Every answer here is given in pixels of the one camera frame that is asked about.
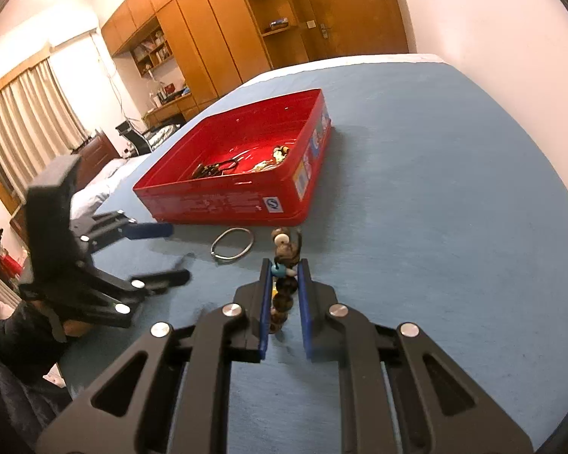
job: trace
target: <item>dark jacket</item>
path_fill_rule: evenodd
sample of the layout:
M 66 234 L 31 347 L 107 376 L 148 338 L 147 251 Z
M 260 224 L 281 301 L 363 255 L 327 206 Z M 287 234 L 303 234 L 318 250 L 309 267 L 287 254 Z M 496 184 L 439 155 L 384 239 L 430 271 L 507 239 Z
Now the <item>dark jacket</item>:
M 42 378 L 66 348 L 29 303 L 0 321 L 0 454 L 32 452 L 43 429 L 71 401 L 65 389 Z

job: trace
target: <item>red tin box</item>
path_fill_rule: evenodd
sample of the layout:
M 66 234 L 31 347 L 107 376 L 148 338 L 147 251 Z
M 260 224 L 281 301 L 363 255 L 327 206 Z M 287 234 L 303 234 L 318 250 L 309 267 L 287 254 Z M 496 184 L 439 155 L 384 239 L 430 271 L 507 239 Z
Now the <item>red tin box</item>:
M 159 221 L 194 224 L 298 225 L 324 159 L 331 121 L 320 89 L 290 93 L 207 117 L 134 186 Z M 271 170 L 248 172 L 286 145 Z M 235 158 L 231 174 L 191 179 L 198 164 Z

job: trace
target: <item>white pillow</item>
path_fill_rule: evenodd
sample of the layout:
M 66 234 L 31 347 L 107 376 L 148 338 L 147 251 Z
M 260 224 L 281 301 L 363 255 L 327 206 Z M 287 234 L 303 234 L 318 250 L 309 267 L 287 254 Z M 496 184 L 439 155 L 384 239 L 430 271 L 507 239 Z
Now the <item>white pillow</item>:
M 94 179 L 88 183 L 88 186 L 97 184 L 98 182 L 109 179 L 114 175 L 115 171 L 121 168 L 127 162 L 126 159 L 112 159 L 101 169 L 100 173 L 94 177 Z
M 109 179 L 88 185 L 71 197 L 70 218 L 80 218 L 82 215 L 92 215 L 111 194 Z

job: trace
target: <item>shelf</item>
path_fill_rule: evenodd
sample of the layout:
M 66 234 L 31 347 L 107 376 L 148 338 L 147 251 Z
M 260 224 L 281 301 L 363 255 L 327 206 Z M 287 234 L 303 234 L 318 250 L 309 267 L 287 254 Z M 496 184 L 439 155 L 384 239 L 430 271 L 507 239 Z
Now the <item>shelf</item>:
M 284 31 L 289 31 L 290 29 L 296 29 L 295 25 L 288 25 L 282 29 L 276 29 L 275 31 L 269 31 L 268 33 L 261 34 L 261 37 L 273 36 L 274 34 L 283 33 Z
M 149 70 L 145 70 L 145 71 L 141 74 L 141 76 L 142 76 L 142 77 L 145 77 L 145 76 L 147 75 L 147 72 L 148 72 L 148 71 L 154 71 L 156 68 L 160 68 L 164 63 L 169 62 L 169 61 L 172 60 L 173 58 L 174 58 L 174 55 L 171 54 L 168 58 L 166 58 L 164 61 L 158 63 L 156 66 L 150 68 Z
M 167 43 L 167 41 L 166 41 L 166 39 L 165 39 L 164 41 L 162 41 L 162 43 L 158 44 L 158 45 L 154 48 L 153 51 L 150 51 L 150 54 L 151 54 L 151 53 L 155 53 L 157 50 L 159 50 L 159 49 L 160 49 L 164 44 L 166 44 L 166 43 Z

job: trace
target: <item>sticker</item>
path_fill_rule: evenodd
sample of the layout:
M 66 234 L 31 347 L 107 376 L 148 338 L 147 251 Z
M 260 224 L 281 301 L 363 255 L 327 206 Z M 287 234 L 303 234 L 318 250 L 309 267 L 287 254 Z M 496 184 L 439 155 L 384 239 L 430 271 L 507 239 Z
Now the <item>sticker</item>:
M 263 202 L 265 203 L 265 207 L 269 213 L 284 213 L 282 204 L 277 196 L 268 196 L 267 198 L 263 198 Z
M 298 165 L 297 171 L 295 171 L 294 176 L 292 176 L 294 181 L 294 187 L 297 188 L 298 199 L 302 200 L 305 196 L 305 191 L 307 191 L 307 185 L 309 184 L 309 178 L 307 177 L 307 171 L 305 170 L 305 164 L 303 161 Z
M 309 144 L 311 145 L 311 149 L 316 159 L 318 158 L 318 154 L 320 153 L 320 147 L 322 139 L 324 139 L 324 132 L 328 126 L 328 121 L 328 115 L 326 113 L 322 113 L 320 122 L 316 124 L 314 131 L 311 134 L 311 140 L 309 141 Z
M 303 155 L 303 165 L 305 166 L 305 172 L 307 173 L 307 180 L 311 179 L 311 163 L 309 162 L 310 155 L 311 155 L 311 147 L 307 145 L 307 150 Z

